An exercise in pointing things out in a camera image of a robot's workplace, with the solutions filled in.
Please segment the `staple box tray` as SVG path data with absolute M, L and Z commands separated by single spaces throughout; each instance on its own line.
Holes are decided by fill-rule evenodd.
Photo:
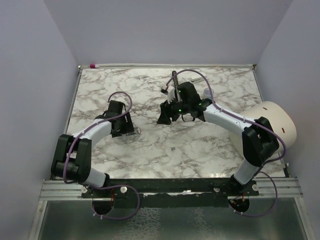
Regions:
M 140 135 L 141 129 L 139 127 L 134 127 L 133 131 L 126 133 L 126 136 L 132 136 L 132 135 Z

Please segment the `white stapler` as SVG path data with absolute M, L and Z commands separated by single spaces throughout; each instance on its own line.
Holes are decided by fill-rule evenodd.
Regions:
M 191 79 L 191 82 L 192 82 L 192 83 L 197 83 L 197 82 L 200 82 L 200 81 L 202 81 L 202 80 L 203 80 L 202 77 L 197 77 L 197 78 L 192 78 L 192 79 Z

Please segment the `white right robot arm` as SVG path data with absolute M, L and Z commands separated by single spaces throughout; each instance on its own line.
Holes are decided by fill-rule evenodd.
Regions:
M 189 114 L 194 119 L 218 125 L 242 138 L 244 160 L 231 176 L 229 189 L 240 196 L 248 189 L 248 182 L 279 148 L 279 142 L 269 120 L 245 118 L 234 112 L 224 110 L 209 98 L 202 99 L 191 82 L 183 82 L 172 90 L 161 88 L 167 96 L 160 104 L 159 125 L 170 125 L 179 117 Z

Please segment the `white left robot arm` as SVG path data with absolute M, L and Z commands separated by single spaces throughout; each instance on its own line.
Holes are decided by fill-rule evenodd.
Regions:
M 92 149 L 107 136 L 120 137 L 133 133 L 134 126 L 123 102 L 111 100 L 107 110 L 93 123 L 73 135 L 59 136 L 51 164 L 51 175 L 69 184 L 93 186 L 97 196 L 106 197 L 111 190 L 107 173 L 92 168 Z

